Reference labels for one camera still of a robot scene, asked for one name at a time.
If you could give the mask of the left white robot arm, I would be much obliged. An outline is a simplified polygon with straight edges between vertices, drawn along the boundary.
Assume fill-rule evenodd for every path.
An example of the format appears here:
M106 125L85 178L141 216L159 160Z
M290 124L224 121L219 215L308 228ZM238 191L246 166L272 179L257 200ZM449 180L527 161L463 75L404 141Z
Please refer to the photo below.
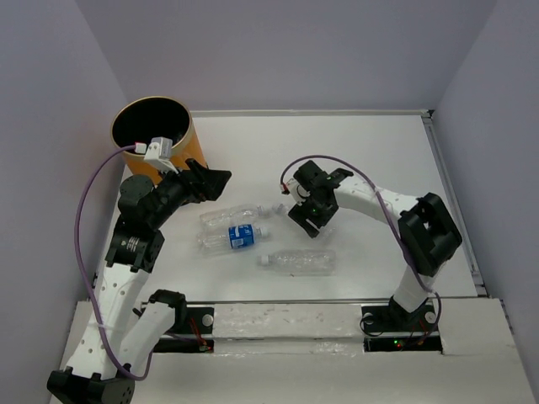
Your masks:
M145 380L154 347L166 332L181 330L187 317L183 294L158 290L135 324L130 323L142 287L164 244L160 229L180 207L215 201L232 173L195 159L187 168L162 173L158 184L142 174L120 185L120 215L105 255L101 284L88 295L93 313L62 370L51 372L50 393L62 403L129 403Z

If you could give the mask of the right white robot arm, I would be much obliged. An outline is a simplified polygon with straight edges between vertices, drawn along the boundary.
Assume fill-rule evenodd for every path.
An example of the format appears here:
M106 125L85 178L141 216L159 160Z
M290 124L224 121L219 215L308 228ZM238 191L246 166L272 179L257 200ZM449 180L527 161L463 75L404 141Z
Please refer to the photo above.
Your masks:
M295 204L288 216L311 238L316 238L340 209L352 210L388 225L402 252L406 269L382 314L373 322L382 332L406 332L424 318L442 267L462 244L462 235L442 198L421 197L381 188L359 168L339 161L331 173L323 171L316 155L293 161L297 170L280 178L280 191Z

